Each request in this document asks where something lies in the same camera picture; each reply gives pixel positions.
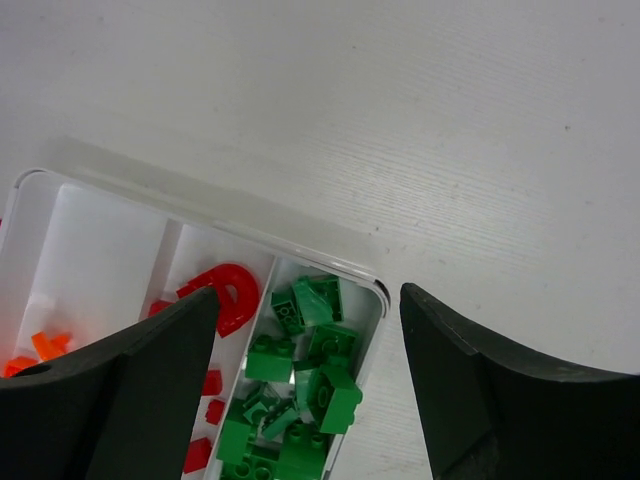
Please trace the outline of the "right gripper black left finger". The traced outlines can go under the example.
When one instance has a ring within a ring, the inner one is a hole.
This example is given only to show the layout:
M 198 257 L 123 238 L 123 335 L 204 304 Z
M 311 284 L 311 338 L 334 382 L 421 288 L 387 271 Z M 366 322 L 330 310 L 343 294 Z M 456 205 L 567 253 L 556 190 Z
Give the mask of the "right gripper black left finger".
M 4 479 L 178 479 L 216 333 L 197 290 L 1 382 Z

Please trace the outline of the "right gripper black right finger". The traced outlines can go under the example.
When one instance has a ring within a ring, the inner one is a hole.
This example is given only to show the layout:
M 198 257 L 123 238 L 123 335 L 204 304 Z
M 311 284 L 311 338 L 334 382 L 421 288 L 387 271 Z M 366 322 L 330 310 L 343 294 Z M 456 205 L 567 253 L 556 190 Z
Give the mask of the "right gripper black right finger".
M 406 354 L 436 479 L 635 479 L 639 379 L 553 357 L 400 291 Z

